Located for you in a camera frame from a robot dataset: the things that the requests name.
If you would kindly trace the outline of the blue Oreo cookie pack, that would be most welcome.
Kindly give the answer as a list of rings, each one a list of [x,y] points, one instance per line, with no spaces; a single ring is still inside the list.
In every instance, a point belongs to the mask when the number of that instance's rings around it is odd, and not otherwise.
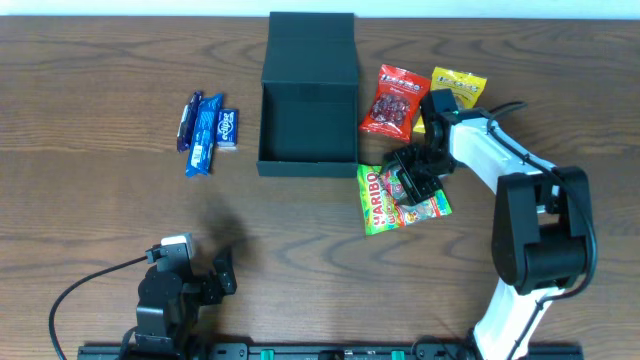
[[[200,101],[194,126],[185,175],[208,175],[210,172],[213,147],[215,142],[215,127],[219,111],[224,102],[224,94],[218,93]]]

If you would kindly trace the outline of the red Hacks candy bag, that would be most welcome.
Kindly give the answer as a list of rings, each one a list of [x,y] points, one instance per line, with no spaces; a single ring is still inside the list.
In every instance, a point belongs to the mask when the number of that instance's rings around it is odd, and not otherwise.
[[[377,79],[375,98],[359,130],[409,143],[413,119],[420,101],[430,90],[431,81],[388,64],[381,66]]]

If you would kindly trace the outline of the green Haribo gummy bag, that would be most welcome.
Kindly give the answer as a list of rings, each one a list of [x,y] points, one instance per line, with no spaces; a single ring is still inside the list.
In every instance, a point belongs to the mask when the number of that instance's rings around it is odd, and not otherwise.
[[[398,177],[399,170],[398,166],[385,172],[381,166],[358,166],[357,180],[367,236],[452,213],[443,190],[417,205],[409,205],[408,195]]]

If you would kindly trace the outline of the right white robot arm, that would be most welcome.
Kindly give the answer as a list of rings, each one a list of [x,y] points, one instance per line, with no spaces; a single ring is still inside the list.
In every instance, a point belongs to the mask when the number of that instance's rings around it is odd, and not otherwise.
[[[417,356],[450,359],[569,359],[581,349],[530,346],[552,303],[573,298],[597,266],[589,182],[579,167],[558,167],[519,145],[499,126],[518,108],[433,111],[428,138],[387,153],[412,205],[435,193],[440,179],[465,166],[493,192],[492,260],[499,280],[489,306],[467,338],[430,339]]]

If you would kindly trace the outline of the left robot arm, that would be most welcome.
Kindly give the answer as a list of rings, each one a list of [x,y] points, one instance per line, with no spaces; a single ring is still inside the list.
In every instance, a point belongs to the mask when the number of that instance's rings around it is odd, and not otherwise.
[[[211,346],[192,334],[203,306],[217,305],[237,290],[232,252],[223,250],[213,268],[197,275],[185,245],[147,251],[153,264],[138,286],[133,354],[140,359],[207,359]]]

